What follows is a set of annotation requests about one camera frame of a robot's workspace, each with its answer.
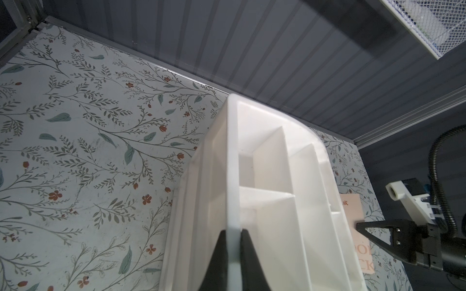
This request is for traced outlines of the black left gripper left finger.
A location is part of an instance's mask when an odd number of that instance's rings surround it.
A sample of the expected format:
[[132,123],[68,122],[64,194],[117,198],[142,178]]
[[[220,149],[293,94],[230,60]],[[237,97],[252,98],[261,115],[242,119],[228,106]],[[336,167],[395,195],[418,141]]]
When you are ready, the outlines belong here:
[[214,252],[199,291],[225,291],[228,282],[226,231],[219,233]]

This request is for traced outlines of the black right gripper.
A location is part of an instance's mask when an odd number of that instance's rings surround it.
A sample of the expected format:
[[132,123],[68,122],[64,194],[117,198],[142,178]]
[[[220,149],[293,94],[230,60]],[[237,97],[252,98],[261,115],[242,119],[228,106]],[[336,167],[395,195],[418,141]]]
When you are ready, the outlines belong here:
[[[418,226],[406,219],[356,223],[356,230],[403,263],[443,271],[453,276],[466,275],[466,240],[442,235],[437,225]],[[388,238],[370,230],[386,230]]]

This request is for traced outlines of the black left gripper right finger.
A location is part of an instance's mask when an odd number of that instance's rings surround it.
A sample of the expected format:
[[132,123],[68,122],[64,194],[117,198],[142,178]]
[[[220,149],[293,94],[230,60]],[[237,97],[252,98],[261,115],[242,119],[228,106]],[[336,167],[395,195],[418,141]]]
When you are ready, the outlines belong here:
[[241,231],[240,264],[242,291],[271,291],[248,230]]

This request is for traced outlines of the beige good luck postcard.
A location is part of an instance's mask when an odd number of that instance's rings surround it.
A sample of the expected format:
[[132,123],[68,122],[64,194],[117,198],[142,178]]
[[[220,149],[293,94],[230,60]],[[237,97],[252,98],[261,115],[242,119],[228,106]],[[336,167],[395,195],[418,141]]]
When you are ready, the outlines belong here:
[[357,223],[365,221],[359,194],[341,194],[342,206],[351,231],[353,244],[363,274],[374,274],[374,263],[369,239],[356,230]]

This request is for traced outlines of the white desk drawer organizer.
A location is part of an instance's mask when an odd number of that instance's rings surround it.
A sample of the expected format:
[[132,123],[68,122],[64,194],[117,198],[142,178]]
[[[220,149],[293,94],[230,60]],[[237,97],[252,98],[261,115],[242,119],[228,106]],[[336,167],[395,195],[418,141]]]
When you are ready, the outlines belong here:
[[225,230],[226,291],[242,291],[243,229],[271,291],[366,289],[320,137],[231,94],[174,192],[160,290],[198,291]]

